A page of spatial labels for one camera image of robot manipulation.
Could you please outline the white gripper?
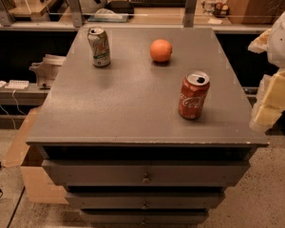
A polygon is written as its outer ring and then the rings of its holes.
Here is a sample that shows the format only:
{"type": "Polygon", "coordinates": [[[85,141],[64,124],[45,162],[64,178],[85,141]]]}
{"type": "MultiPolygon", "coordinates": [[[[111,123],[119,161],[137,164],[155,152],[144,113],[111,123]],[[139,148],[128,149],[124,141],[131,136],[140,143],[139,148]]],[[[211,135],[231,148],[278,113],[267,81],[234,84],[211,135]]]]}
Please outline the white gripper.
{"type": "Polygon", "coordinates": [[[263,76],[251,113],[250,128],[265,132],[273,127],[285,111],[285,10],[272,29],[262,32],[250,43],[248,50],[254,53],[267,51],[268,61],[280,67],[273,76],[263,76]]]}

